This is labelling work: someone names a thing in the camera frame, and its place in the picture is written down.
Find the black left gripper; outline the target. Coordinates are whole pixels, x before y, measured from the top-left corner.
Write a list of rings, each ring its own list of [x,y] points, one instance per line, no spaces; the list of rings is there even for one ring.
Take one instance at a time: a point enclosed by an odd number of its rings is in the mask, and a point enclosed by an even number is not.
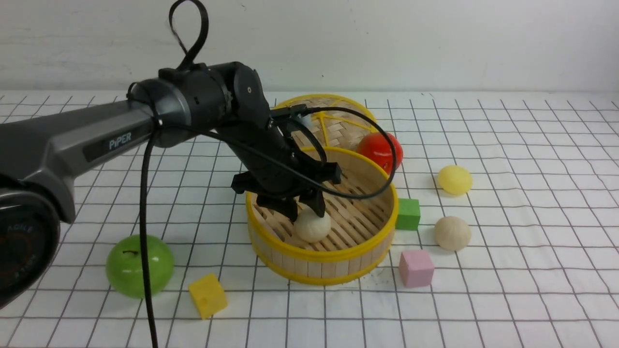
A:
[[[300,131],[314,146],[316,160],[303,152],[292,137]],[[341,182],[338,163],[327,161],[326,152],[301,117],[277,118],[271,128],[250,122],[230,126],[230,148],[246,171],[234,176],[231,188],[237,193],[254,192],[259,207],[278,212],[291,222],[298,217],[297,198],[319,218],[325,215],[322,183]]]

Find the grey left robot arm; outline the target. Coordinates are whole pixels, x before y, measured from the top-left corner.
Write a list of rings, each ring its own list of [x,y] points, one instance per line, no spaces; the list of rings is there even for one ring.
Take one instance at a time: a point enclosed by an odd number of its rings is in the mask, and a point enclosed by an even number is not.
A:
[[[237,193],[289,219],[292,200],[319,215],[323,196],[308,180],[339,184],[341,170],[296,145],[283,119],[302,111],[271,110],[257,72],[241,62],[159,70],[135,84],[126,101],[5,123],[1,145],[1,306],[27,290],[51,264],[60,223],[73,223],[74,181],[153,139],[174,147],[215,130],[246,167]]]

